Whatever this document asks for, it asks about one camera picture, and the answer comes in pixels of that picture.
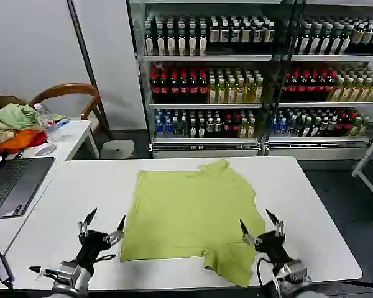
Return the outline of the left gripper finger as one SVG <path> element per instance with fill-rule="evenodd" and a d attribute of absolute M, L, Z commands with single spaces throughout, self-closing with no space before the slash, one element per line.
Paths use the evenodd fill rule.
<path fill-rule="evenodd" d="M 88 235 L 88 226 L 90 225 L 91 221 L 94 219 L 96 212 L 97 212 L 97 208 L 93 209 L 90 213 L 88 213 L 84 221 L 78 222 L 80 237 L 86 237 Z"/>
<path fill-rule="evenodd" d="M 115 245 L 124 237 L 124 226 L 125 226 L 126 216 L 124 216 L 117 227 L 117 230 L 103 238 L 103 241 L 108 245 Z"/>

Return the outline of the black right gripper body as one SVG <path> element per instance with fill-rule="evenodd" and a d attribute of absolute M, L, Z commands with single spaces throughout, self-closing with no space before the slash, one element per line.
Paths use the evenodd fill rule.
<path fill-rule="evenodd" d="M 282 268 L 292 260 L 283 247 L 284 243 L 285 235 L 273 230 L 256 238 L 255 249 L 258 252 L 265 253 L 274 268 Z"/>

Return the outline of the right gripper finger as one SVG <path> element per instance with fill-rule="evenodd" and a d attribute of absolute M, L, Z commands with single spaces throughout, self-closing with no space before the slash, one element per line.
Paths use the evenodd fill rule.
<path fill-rule="evenodd" d="M 271 213 L 268 209 L 265 210 L 267 215 L 269 216 L 270 220 L 275 226 L 275 230 L 272 230 L 270 232 L 267 232 L 267 234 L 275 237 L 283 237 L 285 235 L 284 233 L 284 221 L 279 220 L 277 216 L 273 213 Z"/>
<path fill-rule="evenodd" d="M 239 221 L 240 221 L 240 224 L 241 224 L 243 241 L 248 245 L 255 246 L 256 245 L 256 238 L 253 235 L 250 234 L 249 230 L 244 225 L 243 221 L 241 219 Z"/>

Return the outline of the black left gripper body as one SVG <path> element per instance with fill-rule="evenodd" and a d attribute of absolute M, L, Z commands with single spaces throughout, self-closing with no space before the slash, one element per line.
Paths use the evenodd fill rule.
<path fill-rule="evenodd" d="M 76 256 L 76 264 L 84 268 L 91 275 L 94 275 L 94 264 L 98 255 L 110 249 L 110 244 L 104 239 L 107 233 L 88 230 L 87 235 L 79 236 L 81 249 Z"/>

